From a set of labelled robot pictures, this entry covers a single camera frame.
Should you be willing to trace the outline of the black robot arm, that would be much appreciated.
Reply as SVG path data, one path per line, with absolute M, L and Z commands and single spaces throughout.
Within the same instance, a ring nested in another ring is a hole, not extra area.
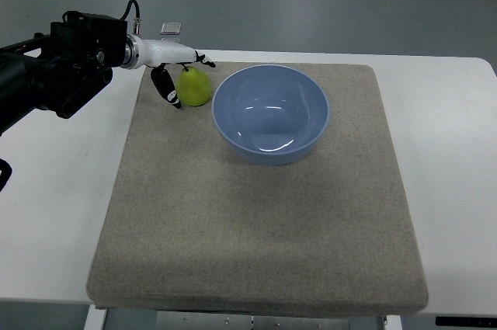
M 68 11 L 50 34 L 3 47 L 1 131 L 34 109 L 73 116 L 111 82 L 126 42 L 126 21 Z

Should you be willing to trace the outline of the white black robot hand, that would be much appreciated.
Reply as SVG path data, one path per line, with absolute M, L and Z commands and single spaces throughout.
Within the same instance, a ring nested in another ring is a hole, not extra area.
M 182 107 L 167 64 L 201 63 L 211 68 L 216 64 L 205 54 L 191 47 L 167 40 L 143 40 L 138 35 L 127 34 L 121 68 L 132 70 L 141 66 L 151 68 L 151 80 L 159 95 L 176 109 Z

